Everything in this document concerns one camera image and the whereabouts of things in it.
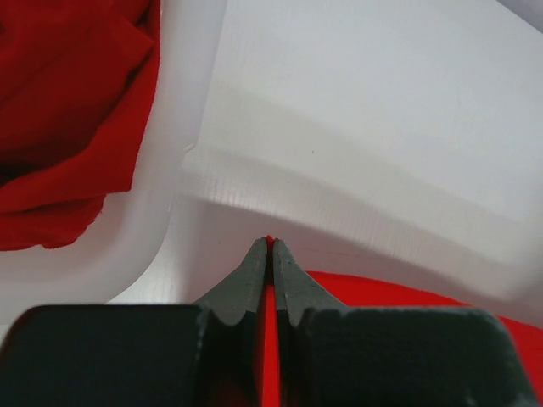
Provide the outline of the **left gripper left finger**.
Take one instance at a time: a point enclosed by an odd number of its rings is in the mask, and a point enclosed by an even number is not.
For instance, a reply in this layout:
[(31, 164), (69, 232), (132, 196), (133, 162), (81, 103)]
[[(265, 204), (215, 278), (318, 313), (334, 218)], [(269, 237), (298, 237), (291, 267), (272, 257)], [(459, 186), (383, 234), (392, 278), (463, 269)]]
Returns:
[(256, 406), (266, 239), (191, 304), (50, 304), (1, 345), (4, 406)]

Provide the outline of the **white plastic laundry basket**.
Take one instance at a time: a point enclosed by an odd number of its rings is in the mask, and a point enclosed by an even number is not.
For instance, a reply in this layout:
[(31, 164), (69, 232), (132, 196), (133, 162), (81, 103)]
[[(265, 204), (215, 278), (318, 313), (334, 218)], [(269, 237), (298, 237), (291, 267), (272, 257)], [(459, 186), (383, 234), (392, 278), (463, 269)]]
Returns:
[(199, 136), (226, 7), (223, 1), (161, 4), (158, 85), (132, 189), (109, 195), (71, 245), (2, 253), (2, 328), (37, 305), (108, 302), (153, 261), (183, 157)]

